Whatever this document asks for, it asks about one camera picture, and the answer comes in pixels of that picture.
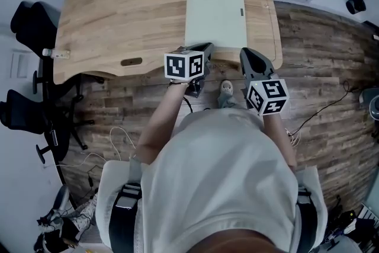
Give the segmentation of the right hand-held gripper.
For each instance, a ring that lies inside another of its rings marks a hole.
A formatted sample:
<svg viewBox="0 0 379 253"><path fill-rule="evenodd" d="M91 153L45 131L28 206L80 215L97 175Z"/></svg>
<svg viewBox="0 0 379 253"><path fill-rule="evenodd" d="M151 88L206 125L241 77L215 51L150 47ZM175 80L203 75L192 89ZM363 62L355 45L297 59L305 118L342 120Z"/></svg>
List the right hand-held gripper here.
<svg viewBox="0 0 379 253"><path fill-rule="evenodd" d="M289 100L288 89L271 61L256 50L244 47L240 51L240 65L245 78L242 92L247 108L259 116L282 112Z"/></svg>

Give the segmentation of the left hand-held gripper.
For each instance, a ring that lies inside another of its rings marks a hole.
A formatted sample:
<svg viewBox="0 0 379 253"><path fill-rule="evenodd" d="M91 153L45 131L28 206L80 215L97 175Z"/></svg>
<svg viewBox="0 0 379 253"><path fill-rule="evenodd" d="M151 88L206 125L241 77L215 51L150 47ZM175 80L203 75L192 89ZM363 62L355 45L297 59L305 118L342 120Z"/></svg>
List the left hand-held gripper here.
<svg viewBox="0 0 379 253"><path fill-rule="evenodd" d="M213 51L213 43L200 43L165 53L165 77L171 84L187 84L185 95L198 98L210 73L208 66Z"/></svg>

